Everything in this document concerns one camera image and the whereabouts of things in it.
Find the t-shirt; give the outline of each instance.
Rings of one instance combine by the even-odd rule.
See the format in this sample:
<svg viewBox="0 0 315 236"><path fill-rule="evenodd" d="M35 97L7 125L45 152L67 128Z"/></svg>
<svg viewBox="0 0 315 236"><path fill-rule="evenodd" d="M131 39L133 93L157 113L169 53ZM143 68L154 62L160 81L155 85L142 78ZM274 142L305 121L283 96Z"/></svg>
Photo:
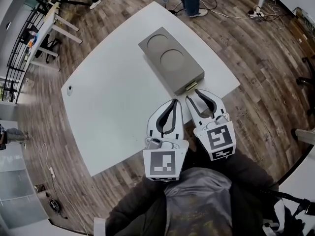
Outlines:
<svg viewBox="0 0 315 236"><path fill-rule="evenodd" d="M166 236L232 236L231 180L205 168L181 173L165 189Z"/></svg>

